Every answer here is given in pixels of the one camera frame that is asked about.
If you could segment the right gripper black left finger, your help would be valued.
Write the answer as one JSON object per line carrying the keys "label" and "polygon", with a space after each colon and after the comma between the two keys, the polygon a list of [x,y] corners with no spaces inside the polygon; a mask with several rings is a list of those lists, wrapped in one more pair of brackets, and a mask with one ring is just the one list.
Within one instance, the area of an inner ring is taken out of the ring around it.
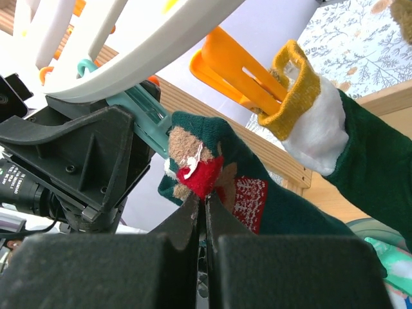
{"label": "right gripper black left finger", "polygon": [[2,308],[194,308],[199,199],[148,234],[43,234],[1,277]]}

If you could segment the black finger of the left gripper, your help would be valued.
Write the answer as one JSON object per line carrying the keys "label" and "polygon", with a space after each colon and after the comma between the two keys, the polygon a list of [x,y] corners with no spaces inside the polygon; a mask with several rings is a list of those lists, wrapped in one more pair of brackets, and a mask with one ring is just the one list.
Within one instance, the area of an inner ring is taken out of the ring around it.
{"label": "black finger of the left gripper", "polygon": [[135,120],[109,106],[63,122],[42,111],[35,122],[13,116],[1,123],[1,146],[12,161],[78,208],[109,212],[146,173],[153,150],[133,131]]}

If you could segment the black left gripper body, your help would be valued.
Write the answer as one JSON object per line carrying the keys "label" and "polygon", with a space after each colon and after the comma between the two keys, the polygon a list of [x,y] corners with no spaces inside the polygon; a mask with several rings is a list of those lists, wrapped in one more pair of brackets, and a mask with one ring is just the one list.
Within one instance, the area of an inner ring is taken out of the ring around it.
{"label": "black left gripper body", "polygon": [[114,232],[129,189],[123,165],[87,157],[1,159],[1,203],[66,223],[72,232]]}

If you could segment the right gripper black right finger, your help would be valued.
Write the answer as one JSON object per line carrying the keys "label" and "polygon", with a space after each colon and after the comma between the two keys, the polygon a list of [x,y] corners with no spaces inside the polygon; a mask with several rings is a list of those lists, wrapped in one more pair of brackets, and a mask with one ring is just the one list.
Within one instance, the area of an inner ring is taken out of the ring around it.
{"label": "right gripper black right finger", "polygon": [[205,200],[211,308],[391,308],[376,255],[358,237],[258,236]]}

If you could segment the teal clothespin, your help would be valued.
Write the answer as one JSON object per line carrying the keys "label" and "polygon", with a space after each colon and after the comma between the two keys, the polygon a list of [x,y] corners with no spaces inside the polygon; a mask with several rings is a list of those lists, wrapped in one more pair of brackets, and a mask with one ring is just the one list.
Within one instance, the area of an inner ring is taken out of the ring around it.
{"label": "teal clothespin", "polygon": [[160,96],[153,96],[130,73],[122,76],[126,61],[117,59],[98,67],[91,59],[77,64],[80,75],[78,88],[85,100],[104,99],[108,105],[118,105],[131,113],[134,132],[162,158],[169,157],[171,114],[161,105]]}

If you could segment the reindeer sock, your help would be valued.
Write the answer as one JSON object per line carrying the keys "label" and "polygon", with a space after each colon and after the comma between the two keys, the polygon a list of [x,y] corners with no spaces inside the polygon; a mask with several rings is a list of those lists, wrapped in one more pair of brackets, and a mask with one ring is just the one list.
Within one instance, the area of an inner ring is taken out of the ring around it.
{"label": "reindeer sock", "polygon": [[226,120],[182,111],[171,120],[158,186],[164,198],[182,205],[190,194],[204,200],[215,192],[254,234],[353,235],[342,221],[278,185]]}

